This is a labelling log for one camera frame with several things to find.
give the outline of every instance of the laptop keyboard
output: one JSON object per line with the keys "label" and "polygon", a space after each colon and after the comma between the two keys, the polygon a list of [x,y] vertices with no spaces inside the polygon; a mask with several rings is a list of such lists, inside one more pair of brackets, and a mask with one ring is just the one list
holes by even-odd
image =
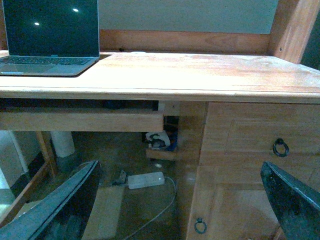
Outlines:
{"label": "laptop keyboard", "polygon": [[36,64],[36,65],[84,65],[91,59],[76,57],[24,57],[10,56],[0,59],[0,63],[6,64]]}

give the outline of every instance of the desk top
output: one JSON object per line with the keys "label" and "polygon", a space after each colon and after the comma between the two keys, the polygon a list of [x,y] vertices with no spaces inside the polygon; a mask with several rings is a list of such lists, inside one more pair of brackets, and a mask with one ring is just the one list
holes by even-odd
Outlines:
{"label": "desk top", "polygon": [[78,77],[1,76],[0,98],[320,104],[320,71],[273,56],[101,54]]}

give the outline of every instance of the power strip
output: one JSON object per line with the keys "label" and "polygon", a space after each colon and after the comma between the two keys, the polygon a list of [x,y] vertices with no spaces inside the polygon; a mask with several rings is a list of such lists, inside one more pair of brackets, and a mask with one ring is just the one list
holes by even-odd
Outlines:
{"label": "power strip", "polygon": [[162,184],[165,184],[165,176],[161,171],[128,176],[129,189],[140,189]]}

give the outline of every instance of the laptop screen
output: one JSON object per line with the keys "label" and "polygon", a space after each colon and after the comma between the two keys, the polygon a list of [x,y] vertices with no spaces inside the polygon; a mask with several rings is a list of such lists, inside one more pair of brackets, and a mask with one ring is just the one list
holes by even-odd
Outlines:
{"label": "laptop screen", "polygon": [[98,0],[3,0],[10,55],[98,57]]}

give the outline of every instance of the laptop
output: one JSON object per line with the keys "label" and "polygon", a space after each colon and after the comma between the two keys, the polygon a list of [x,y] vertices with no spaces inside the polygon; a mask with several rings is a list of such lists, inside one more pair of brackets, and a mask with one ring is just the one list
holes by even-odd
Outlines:
{"label": "laptop", "polygon": [[98,0],[3,0],[0,75],[76,76],[99,60]]}

